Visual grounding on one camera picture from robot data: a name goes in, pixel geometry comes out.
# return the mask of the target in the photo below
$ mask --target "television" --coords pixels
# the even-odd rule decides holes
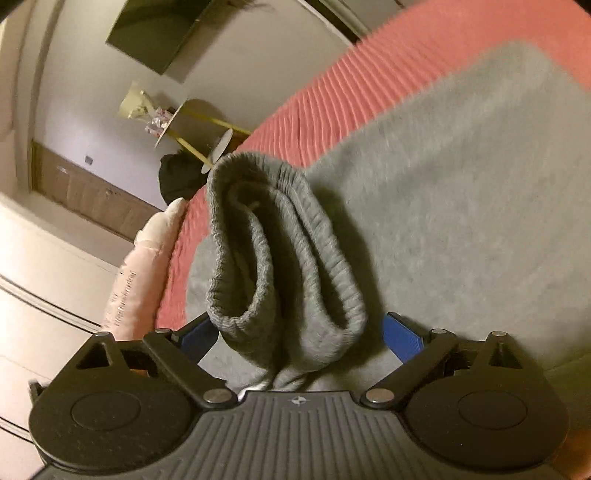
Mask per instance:
[[[128,0],[107,43],[162,75],[215,0]]]

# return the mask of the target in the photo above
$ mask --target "pink bedspread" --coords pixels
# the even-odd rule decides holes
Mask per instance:
[[[573,1],[427,0],[350,49],[269,117],[240,150],[309,166],[380,113],[509,40],[537,45],[591,88],[591,17]],[[201,189],[189,203],[157,327],[177,329],[187,322],[189,268],[207,235],[204,193]]]

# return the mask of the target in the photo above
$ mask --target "door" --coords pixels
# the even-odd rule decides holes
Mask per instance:
[[[160,211],[36,142],[32,159],[35,191],[129,241]]]

